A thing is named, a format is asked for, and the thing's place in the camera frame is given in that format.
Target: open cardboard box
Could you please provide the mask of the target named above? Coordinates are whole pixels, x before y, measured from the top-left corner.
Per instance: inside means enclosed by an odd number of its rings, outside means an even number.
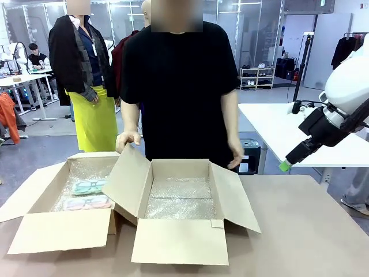
[[[111,208],[50,212],[66,185],[75,161],[88,159],[95,166],[111,166],[116,152],[76,154],[66,162],[36,170],[0,208],[0,222],[23,216],[8,254],[85,249],[106,245],[116,234]]]
[[[156,181],[205,178],[215,216],[211,219],[146,218]],[[127,145],[103,188],[117,212],[137,225],[131,261],[156,264],[228,265],[224,219],[260,233],[250,202],[236,173],[208,160],[148,161]]]

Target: bubble wrap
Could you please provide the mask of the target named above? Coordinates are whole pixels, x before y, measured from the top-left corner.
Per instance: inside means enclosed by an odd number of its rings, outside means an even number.
[[[209,181],[206,178],[154,180],[145,218],[216,218]]]
[[[84,197],[86,195],[75,196],[73,195],[73,185],[84,181],[98,181],[106,179],[112,168],[114,167],[114,161],[108,160],[104,166],[101,166],[101,160],[96,159],[77,159],[71,160],[69,176],[66,181],[65,187],[62,189],[58,199],[54,206],[50,209],[51,212],[63,211],[63,203],[70,198]]]

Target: black stand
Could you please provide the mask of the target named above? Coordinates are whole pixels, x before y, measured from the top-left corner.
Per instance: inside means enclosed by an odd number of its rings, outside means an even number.
[[[308,49],[309,49],[310,42],[311,42],[311,36],[307,36],[307,39],[306,39],[306,42],[305,42],[304,55],[302,56],[302,61],[301,61],[301,65],[300,65],[299,79],[298,79],[298,82],[296,84],[295,94],[293,95],[293,101],[294,102],[298,99],[299,89],[300,89],[301,80],[302,80],[302,74],[304,73],[305,62],[306,62],[306,57],[307,57],[307,52],[308,52]]]

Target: maroon garment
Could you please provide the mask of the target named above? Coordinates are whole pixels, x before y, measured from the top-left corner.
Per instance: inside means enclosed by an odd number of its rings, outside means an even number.
[[[129,40],[132,36],[137,34],[139,31],[133,31],[128,37],[124,38],[119,42],[119,44],[114,48],[114,50],[111,52],[113,62],[112,67],[115,74],[115,82],[116,82],[116,88],[118,92],[121,91],[122,83],[121,83],[121,74],[122,74],[122,57],[123,57],[123,48],[125,46],[125,43],[127,40]]]

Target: ceiling light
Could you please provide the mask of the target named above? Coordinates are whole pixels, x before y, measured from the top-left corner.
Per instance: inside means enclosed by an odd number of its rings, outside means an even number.
[[[261,2],[253,2],[253,3],[233,3],[232,5],[259,5]]]

